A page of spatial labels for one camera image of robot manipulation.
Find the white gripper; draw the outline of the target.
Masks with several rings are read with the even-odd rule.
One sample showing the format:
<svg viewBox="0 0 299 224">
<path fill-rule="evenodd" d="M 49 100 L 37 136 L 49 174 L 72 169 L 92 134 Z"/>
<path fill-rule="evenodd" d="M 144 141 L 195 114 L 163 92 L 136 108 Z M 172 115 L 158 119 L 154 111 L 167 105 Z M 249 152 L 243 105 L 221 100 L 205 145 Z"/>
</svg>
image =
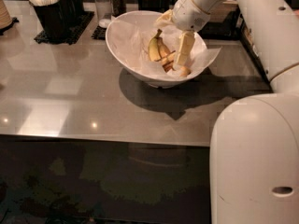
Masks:
<svg viewBox="0 0 299 224">
<path fill-rule="evenodd" d="M 172 10 L 168 9 L 154 22 L 154 26 L 159 29 L 174 23 L 183 31 L 179 37 L 179 47 L 173 63 L 175 71 L 188 61 L 195 42 L 194 32 L 202 30 L 209 19 L 210 14 L 199 8 L 193 0 L 177 0 Z"/>
</svg>

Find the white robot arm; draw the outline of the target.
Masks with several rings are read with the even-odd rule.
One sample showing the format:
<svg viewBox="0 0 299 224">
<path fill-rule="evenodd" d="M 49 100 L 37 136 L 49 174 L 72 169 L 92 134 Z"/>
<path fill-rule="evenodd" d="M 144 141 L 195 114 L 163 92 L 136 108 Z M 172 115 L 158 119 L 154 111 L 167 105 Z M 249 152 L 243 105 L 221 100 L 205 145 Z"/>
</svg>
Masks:
<svg viewBox="0 0 299 224">
<path fill-rule="evenodd" d="M 224 0 L 178 0 L 158 26 L 200 31 Z M 236 0 L 271 92 L 219 115 L 210 141 L 212 224 L 299 224 L 299 18 L 285 0 Z"/>
</svg>

